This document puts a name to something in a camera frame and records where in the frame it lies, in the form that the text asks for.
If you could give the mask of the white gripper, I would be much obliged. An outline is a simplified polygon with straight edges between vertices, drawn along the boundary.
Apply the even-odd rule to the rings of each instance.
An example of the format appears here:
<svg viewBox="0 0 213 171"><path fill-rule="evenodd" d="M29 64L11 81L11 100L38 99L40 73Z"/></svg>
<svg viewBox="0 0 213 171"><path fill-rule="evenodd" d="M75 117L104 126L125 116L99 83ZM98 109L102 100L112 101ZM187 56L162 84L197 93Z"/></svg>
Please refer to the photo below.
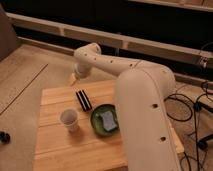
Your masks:
<svg viewBox="0 0 213 171"><path fill-rule="evenodd" d="M83 75L83 72L82 72L82 65L80 63L76 63L74 65L74 72L70 75L69 77L69 84L70 85L74 85L79 79L82 78L82 75ZM86 104L87 104L87 110L91 110L92 109L92 105L89 101L89 98L87 96L87 94L85 93L84 90L81 90L83 96L84 96L84 99L86 100ZM78 92L75 92L76 93L76 96L77 96L77 99L82 107L82 110L84 112L86 112L86 107L84 106L84 103L83 101L81 100L80 98L80 94Z"/></svg>

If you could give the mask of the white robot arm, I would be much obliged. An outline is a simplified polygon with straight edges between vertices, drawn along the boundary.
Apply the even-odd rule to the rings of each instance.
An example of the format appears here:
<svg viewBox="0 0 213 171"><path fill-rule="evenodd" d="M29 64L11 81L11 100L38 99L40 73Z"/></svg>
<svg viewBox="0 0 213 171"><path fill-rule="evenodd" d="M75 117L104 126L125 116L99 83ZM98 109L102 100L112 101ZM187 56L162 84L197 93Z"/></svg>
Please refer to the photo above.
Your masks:
<svg viewBox="0 0 213 171"><path fill-rule="evenodd" d="M115 75L114 99L129 171L181 171L164 100L175 87L166 66L103 55L96 43L74 51L75 77L93 67Z"/></svg>

